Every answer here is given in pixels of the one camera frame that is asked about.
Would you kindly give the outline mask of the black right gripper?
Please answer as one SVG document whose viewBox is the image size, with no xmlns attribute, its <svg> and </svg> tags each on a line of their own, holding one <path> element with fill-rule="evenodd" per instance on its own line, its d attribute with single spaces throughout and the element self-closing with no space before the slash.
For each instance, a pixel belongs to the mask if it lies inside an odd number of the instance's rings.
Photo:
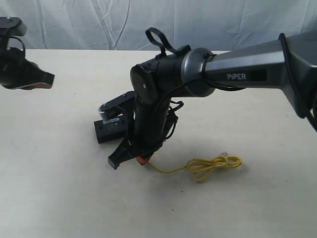
<svg viewBox="0 0 317 238">
<path fill-rule="evenodd" d="M 171 98 L 167 97 L 161 103 L 145 104 L 140 97 L 135 97 L 134 115 L 128 120 L 127 134 L 108 157 L 113 169 L 131 159 L 137 159 L 140 165 L 150 161 L 167 135 L 168 127 L 165 125 L 170 102 Z"/>
</svg>

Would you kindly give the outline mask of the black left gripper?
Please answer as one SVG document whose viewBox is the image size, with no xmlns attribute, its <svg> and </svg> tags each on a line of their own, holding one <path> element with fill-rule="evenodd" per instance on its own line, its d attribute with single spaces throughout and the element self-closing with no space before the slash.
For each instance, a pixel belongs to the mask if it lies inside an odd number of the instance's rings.
<svg viewBox="0 0 317 238">
<path fill-rule="evenodd" d="M 22 48 L 11 47 L 9 41 L 17 40 Z M 0 85 L 6 89 L 51 89 L 55 75 L 41 70 L 26 59 L 25 44 L 15 36 L 0 37 Z"/>
</svg>

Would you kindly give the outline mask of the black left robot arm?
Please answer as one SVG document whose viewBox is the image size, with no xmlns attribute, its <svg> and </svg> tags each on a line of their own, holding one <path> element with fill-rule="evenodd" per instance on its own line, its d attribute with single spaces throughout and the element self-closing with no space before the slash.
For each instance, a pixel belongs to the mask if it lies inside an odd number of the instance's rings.
<svg viewBox="0 0 317 238">
<path fill-rule="evenodd" d="M 9 90 L 51 89 L 55 75 L 26 59 L 20 39 L 26 31 L 19 17 L 0 18 L 0 85 Z"/>
</svg>

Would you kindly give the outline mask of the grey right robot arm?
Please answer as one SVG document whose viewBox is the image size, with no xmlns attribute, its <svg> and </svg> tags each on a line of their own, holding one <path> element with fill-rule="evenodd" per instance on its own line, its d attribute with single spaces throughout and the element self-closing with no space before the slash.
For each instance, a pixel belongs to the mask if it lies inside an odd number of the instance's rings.
<svg viewBox="0 0 317 238">
<path fill-rule="evenodd" d="M 127 119 L 126 135 L 108 157 L 112 168 L 134 158 L 146 163 L 163 145 L 177 123 L 173 98 L 206 97 L 216 89 L 280 89 L 297 116 L 316 127 L 316 31 L 289 37 L 281 33 L 277 40 L 219 55 L 187 45 L 174 49 L 155 28 L 146 34 L 160 54 L 131 68 L 129 104 L 104 111 L 105 116 L 123 114 Z"/>
</svg>

